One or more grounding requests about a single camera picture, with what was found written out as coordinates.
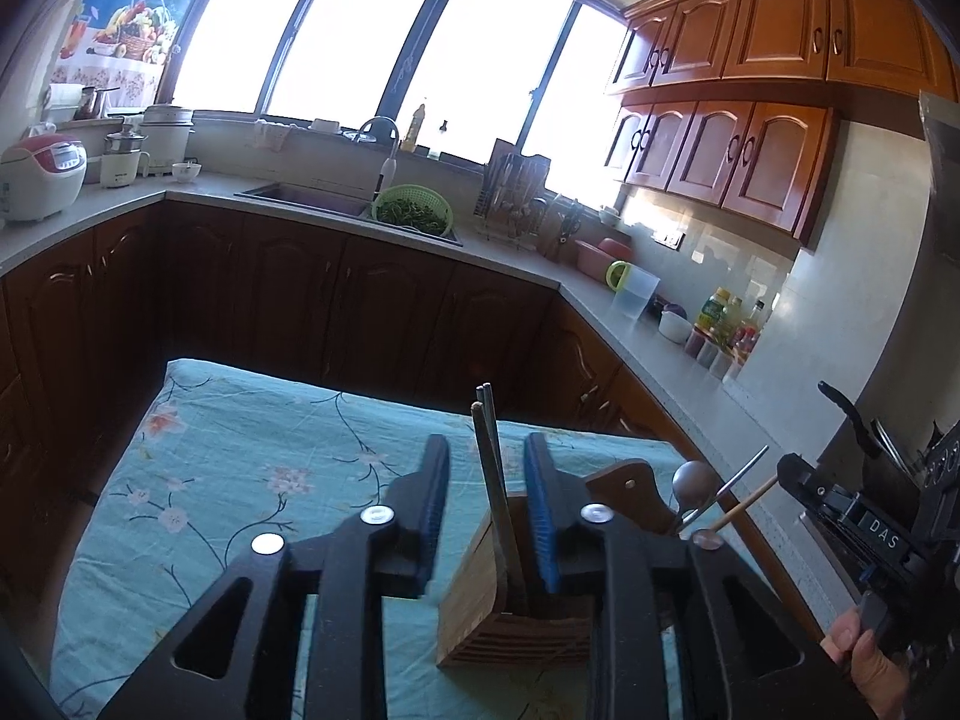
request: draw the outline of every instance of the green pitcher handle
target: green pitcher handle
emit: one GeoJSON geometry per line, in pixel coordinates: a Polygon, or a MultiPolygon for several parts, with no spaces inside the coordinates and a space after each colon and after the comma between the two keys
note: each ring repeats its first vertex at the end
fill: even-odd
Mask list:
{"type": "Polygon", "coordinates": [[[607,269],[607,286],[614,292],[619,292],[623,286],[623,277],[627,274],[627,268],[630,268],[630,263],[617,260],[607,269]]]}

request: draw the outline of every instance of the window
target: window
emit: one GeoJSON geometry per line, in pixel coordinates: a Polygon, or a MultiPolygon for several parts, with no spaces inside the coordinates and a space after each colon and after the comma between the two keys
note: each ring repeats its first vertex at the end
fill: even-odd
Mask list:
{"type": "Polygon", "coordinates": [[[622,23],[584,6],[560,54],[523,147],[549,157],[546,185],[584,205],[613,205],[619,181],[603,169],[620,103],[604,94],[622,23]]]}
{"type": "Polygon", "coordinates": [[[360,127],[380,103],[424,0],[314,0],[268,113],[360,127]]]}
{"type": "Polygon", "coordinates": [[[298,0],[210,0],[184,57],[174,103],[253,112],[298,0]]]}
{"type": "Polygon", "coordinates": [[[572,0],[450,0],[416,68],[397,123],[426,101],[419,142],[443,120],[442,148],[474,162],[496,138],[515,143],[572,0]]]}

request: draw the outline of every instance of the range hood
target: range hood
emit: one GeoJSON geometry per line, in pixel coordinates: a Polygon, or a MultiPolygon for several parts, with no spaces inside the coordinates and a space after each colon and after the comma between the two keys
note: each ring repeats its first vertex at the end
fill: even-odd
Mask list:
{"type": "Polygon", "coordinates": [[[920,121],[930,146],[934,247],[960,266],[960,104],[920,93],[920,121]]]}

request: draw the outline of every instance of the electrical outlet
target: electrical outlet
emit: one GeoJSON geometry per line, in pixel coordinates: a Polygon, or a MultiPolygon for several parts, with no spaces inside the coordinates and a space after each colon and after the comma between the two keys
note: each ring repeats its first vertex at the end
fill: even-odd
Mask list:
{"type": "Polygon", "coordinates": [[[685,233],[679,230],[656,230],[650,237],[662,247],[672,248],[672,250],[677,251],[680,248],[680,244],[683,243],[684,234],[685,233]]]}

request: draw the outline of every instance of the wooden knife block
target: wooden knife block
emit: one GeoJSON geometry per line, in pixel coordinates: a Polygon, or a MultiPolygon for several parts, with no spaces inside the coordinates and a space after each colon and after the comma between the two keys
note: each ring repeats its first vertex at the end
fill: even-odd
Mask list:
{"type": "MultiPolygon", "coordinates": [[[[597,502],[630,517],[641,528],[665,533],[675,514],[656,491],[645,461],[623,461],[587,477],[597,502]]],[[[584,664],[589,658],[593,600],[549,595],[536,568],[525,493],[507,497],[526,581],[529,614],[514,613],[507,571],[494,549],[488,512],[464,552],[445,598],[440,601],[437,664],[526,665],[540,668],[584,664]]]]}

